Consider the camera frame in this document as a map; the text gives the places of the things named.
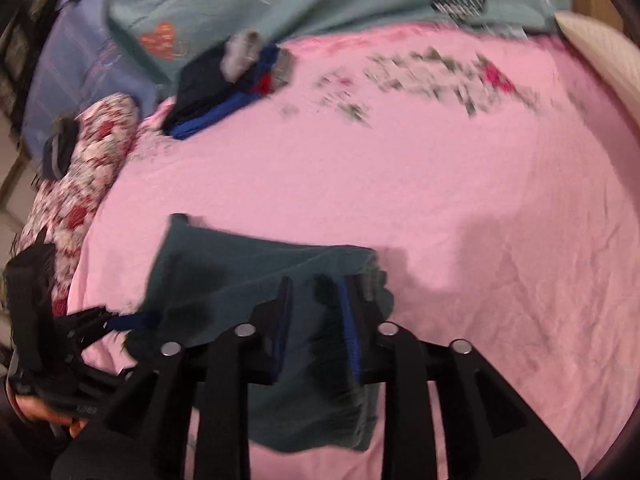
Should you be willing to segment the operator left hand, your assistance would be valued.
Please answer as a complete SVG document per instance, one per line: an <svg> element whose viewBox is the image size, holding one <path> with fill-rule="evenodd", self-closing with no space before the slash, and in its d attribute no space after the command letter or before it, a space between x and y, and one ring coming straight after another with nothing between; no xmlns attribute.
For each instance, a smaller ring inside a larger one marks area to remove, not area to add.
<svg viewBox="0 0 640 480"><path fill-rule="evenodd" d="M76 438L89 422L88 419L58 413L36 396L14 396L12 402L14 410L21 418L34 424L36 422L48 422L52 425L64 427L72 438Z"/></svg>

